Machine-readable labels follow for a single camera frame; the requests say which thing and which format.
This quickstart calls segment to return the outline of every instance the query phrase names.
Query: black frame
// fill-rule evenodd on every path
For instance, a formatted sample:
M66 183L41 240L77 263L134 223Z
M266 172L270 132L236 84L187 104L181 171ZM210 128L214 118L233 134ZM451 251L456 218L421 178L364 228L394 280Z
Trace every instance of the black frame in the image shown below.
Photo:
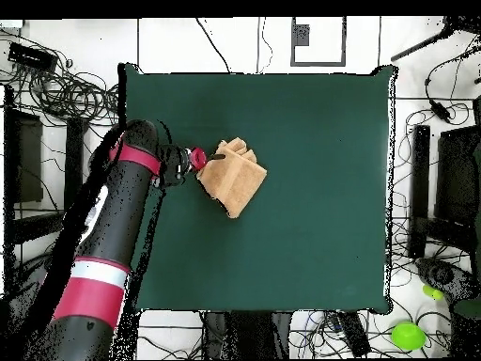
M21 111L15 109L13 101L10 100L12 99L8 98L8 90L6 89L4 101L5 146L15 148L18 146L15 119ZM66 153L68 155L65 160L64 209L68 209L72 205L76 194L83 184L83 144L87 129L88 126L80 118L69 118L67 120ZM62 228L65 211L15 219L15 198L10 187L15 187L16 185L16 170L20 165L20 159L17 156L6 156L4 157L4 162L6 224L11 223L12 225L11 231L6 229L6 244L22 244L59 231Z
M442 137L460 130L471 131L472 133L479 133L479 135L481 135L481 129L479 127L470 126L468 128L442 132ZM427 126L419 126L414 129L413 133L411 214L407 242L408 257L410 259L419 259L425 256L427 237L454 246L471 255L477 246L476 231L473 225L460 225L442 220L438 217L436 208L434 218L427 217L430 129ZM472 268L476 269L476 266L472 261Z
M309 25L296 24L296 17L292 17L292 39L290 49L291 67L345 67L346 66L346 37L348 35L348 17L342 17L341 60L334 62L296 62L296 46L309 45Z

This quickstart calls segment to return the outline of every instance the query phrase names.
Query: green mat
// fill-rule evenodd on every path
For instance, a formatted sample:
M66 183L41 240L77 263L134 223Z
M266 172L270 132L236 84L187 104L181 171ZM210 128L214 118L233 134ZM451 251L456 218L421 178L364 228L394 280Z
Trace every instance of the green mat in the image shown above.
M268 170L239 219L190 178L161 208L137 305L173 310L387 312L383 296L389 80L375 76L139 74L127 119L164 122L213 152L237 136ZM132 266L146 234L149 194Z

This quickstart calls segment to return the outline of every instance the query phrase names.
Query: black device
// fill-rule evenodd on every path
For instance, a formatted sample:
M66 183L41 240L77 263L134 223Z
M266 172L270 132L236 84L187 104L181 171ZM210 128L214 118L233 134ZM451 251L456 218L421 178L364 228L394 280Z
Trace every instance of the black device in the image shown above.
M429 191L429 126L416 125L412 129L411 206L407 241L408 256L421 258L425 254L426 233L417 227L419 218L427 219Z
M11 110L15 142L7 150L16 154L19 160L17 167L17 192L15 203L41 202L43 187L41 186L41 138L43 125L40 117L26 114L19 110Z
M438 187L434 216L473 224L478 212L479 182L473 152L481 139L477 126L443 132L438 141Z
M345 340L354 357L362 357L371 352L369 340L356 312L339 312L337 318L345 334Z
M415 262L419 278L430 287L443 292L451 315L449 356L481 357L481 320L463 317L456 312L456 304L469 301L479 293L473 275L437 259L418 259Z
M479 204L479 166L473 153L479 149L481 130L471 126L441 133L434 218L427 218L427 136L418 134L417 138L412 160L408 256L424 256L426 236L472 254L477 246L474 218Z
M442 23L444 24L444 27L442 28L442 31L438 33L437 35L434 35L430 37L429 39L426 39L419 44L416 44L409 49L394 55L391 58L392 62L397 61L400 58L403 58L406 55L410 55L412 53L415 53L418 50L421 50L425 47L427 47L429 44L433 44L437 42L440 39L447 39L450 36L452 36L456 31L461 30L464 32L469 32L469 33L474 33L476 35L481 35L481 17L453 17L453 16L448 16L448 17L443 17Z
M481 96L473 100L474 123L481 129Z
M201 318L205 360L288 358L292 312L207 312Z
M8 61L22 64L38 71L54 72L58 57L47 52L22 46L18 43L10 43Z
M8 163L6 174L8 184L15 189L6 191L8 202L41 202L44 196L41 183L41 139L43 125L38 116L28 114L13 106L0 109L5 113L4 161ZM68 209L83 183L83 148L86 125L80 118L67 120L67 139L64 207ZM6 241L21 244L44 235L57 232L62 228L64 211L24 217L13 221L13 229L8 231Z

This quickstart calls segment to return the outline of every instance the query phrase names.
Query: folded towel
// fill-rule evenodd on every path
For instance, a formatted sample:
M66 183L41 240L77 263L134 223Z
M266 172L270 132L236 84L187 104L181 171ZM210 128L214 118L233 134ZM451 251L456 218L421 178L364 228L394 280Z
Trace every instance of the folded towel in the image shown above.
M197 173L197 179L212 198L225 206L230 218L239 217L264 181L267 170L257 164L256 155L247 150L240 138L229 143L221 141L215 153L225 158L208 161Z

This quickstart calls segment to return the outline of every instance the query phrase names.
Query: black cable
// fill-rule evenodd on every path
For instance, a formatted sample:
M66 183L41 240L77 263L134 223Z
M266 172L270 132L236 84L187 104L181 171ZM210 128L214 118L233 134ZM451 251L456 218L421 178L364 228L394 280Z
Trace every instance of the black cable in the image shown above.
M262 70L260 70L260 73L262 73L266 68L268 68L271 64L271 61L272 61L272 57L274 56L274 52L272 50L272 47L270 46L270 44L264 39L264 28L266 26L266 20L267 20L267 17L264 17L264 24L262 25L262 33L261 33L261 38L262 40L264 41L264 43L266 43L266 45L269 47L269 50L271 50L271 57L269 58L269 62L266 66L264 66L262 68Z
M177 357L176 353L185 353L185 355L187 357L189 356L189 354L185 350L176 350L176 351L168 350L168 349L158 345L157 343L153 342L149 337L138 337L138 339L143 339L146 342L150 343L156 349L159 349L159 350L162 350L163 352L168 353L168 355L166 357L162 358L162 360L165 360L166 358L170 357L171 355L174 356L177 360L187 360L187 358Z
M464 50L464 52L467 52L468 49L471 47L471 45L477 40L479 39L479 36L474 36L474 38L470 41L470 43L468 44L468 46L466 47L466 49ZM461 63L462 63L462 60L463 58L461 58L458 62L458 67L456 68L456 73L455 73L455 81L453 83L453 89L451 90L451 95L449 96L449 101L451 102L451 104L453 103L453 96L454 96L454 93L455 93L455 88L456 88L456 83L458 82L458 72L459 72L459 67L461 66Z
M227 72L230 73L230 69L229 69L229 66L227 65L227 62L225 61L225 58L222 56L221 52L220 52L219 50L217 50L217 47L215 47L215 44L213 43L212 39L210 38L209 33L207 33L206 28L205 28L204 25L199 21L198 18L195 18L195 20L197 21L198 25L202 28L202 30L203 30L204 33L206 34L207 39L208 39L209 42L210 42L210 45L213 47L213 49L214 49L215 52L219 55L219 57L221 57L222 60L224 61L225 67L227 68Z
M468 45L467 49L471 46L471 44L473 43L474 39L472 40L472 42L470 42L470 44ZM440 102L435 102L434 100L432 100L430 97L429 97L429 92L427 90L427 87L429 86L429 83L431 82L431 75L432 73L437 70L438 68L448 64L449 62L453 62L455 60L457 60L458 58L460 59L460 61L462 61L464 58L467 58L468 56L474 54L474 53L477 53L478 51L481 50L481 46L475 46L473 47L471 50L465 50L462 54L460 55L457 55L453 58L450 58L446 61L443 61L441 64L437 65L436 67L434 67L430 72L429 74L427 75L427 79L425 80L425 93L426 93L426 97L427 99L429 100L429 104L431 105L431 109L432 111L434 112L434 114L436 114L436 116L438 118L440 118L441 120L444 120L446 123L449 123L449 124L452 124L452 125L455 125L455 126L458 126L462 123L464 123L464 121L467 120L468 116L466 117L466 119L463 121L463 122L460 122L460 123L454 123L452 120L456 117L456 110L454 109L455 107L459 107L461 104L457 104L456 106L452 105L453 106L453 111L455 112L454 116L451 117L451 115L449 114L448 110L446 107L444 107ZM451 98L453 96L453 93L454 93L454 87L456 86L456 80L455 80L455 85L453 86L453 90L452 90L452 93L451 93ZM464 109L466 111L468 111L468 114L469 114L469 108L466 106L466 104L462 104Z

